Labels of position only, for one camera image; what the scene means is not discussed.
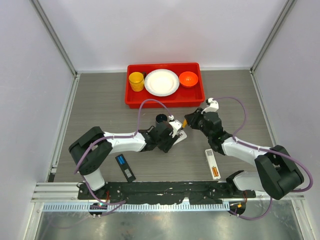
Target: orange object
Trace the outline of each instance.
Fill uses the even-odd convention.
[[[214,175],[215,177],[219,177],[218,170],[217,170],[217,168],[216,168],[215,166],[212,168],[212,172],[213,172],[213,175]]]
[[[187,120],[184,120],[184,121],[183,121],[183,124],[182,124],[182,128],[184,129],[184,128],[187,126],[187,124],[188,124],[188,123],[187,123]]]
[[[129,75],[129,83],[133,91],[140,92],[145,86],[145,77],[141,72],[133,72]]]
[[[180,74],[179,81],[186,88],[191,88],[198,83],[198,76],[192,71],[185,71]]]

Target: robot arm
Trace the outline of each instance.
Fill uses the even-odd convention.
[[[109,154],[126,151],[151,151],[155,147],[167,153],[173,145],[187,137],[182,130],[182,124],[178,120],[160,122],[155,127],[139,130],[134,137],[128,137],[133,135],[134,133],[103,132],[99,126],[95,126],[69,147],[69,152],[75,164],[78,164],[87,148],[94,141],[103,137],[110,137],[93,146],[79,167],[79,173],[85,178],[93,191],[101,189],[106,184],[99,167]]]
[[[205,109],[198,108],[184,116],[188,126],[200,130],[207,137],[213,151],[238,158],[257,168],[257,172],[239,171],[227,178],[232,180],[237,190],[265,191],[279,200],[304,182],[304,177],[294,162],[259,150],[271,149],[289,155],[283,146],[270,148],[247,143],[257,148],[253,149],[237,143],[239,139],[236,137],[234,140],[222,127],[222,121],[216,113],[219,109],[218,102],[209,98],[206,103],[208,107]]]

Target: white plate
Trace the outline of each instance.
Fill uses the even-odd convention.
[[[173,94],[177,91],[179,84],[179,77],[173,71],[167,69],[154,70],[144,80],[145,89],[158,97]]]

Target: yellow cup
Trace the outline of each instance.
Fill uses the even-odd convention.
[[[140,92],[145,86],[145,77],[141,72],[133,72],[129,75],[129,83],[133,91]]]

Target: gray floor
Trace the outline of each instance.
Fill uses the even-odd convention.
[[[202,71],[206,98],[233,96],[241,99],[248,111],[247,124],[238,134],[244,141],[261,146],[271,146],[271,139],[262,114],[258,97],[248,70]],[[73,175],[75,163],[68,147],[87,130],[100,126],[111,133],[130,133],[137,127],[137,109],[130,109],[124,102],[126,73],[81,74],[72,112],[55,175],[55,182],[79,182]],[[244,114],[234,100],[219,102],[222,125],[233,133],[242,123]],[[176,119],[194,112],[196,107],[171,108]],[[142,110],[140,129],[155,124],[157,114],[166,113],[161,108]],[[205,149],[209,148],[205,136],[197,130],[185,129],[188,138],[174,146],[168,153],[158,149],[150,152],[124,152],[137,181],[204,181],[211,180]],[[254,167],[233,157],[218,153],[215,158],[225,179],[238,170],[254,171]],[[106,181],[125,181],[115,154],[108,156],[100,167]]]
[[[268,205],[269,200],[248,201],[244,215],[248,217],[260,216],[266,211]],[[290,200],[274,201],[271,212],[264,218],[255,221],[237,218],[226,211],[116,212],[95,219],[88,219],[88,216],[90,215],[87,212],[44,212],[35,239],[304,239]]]

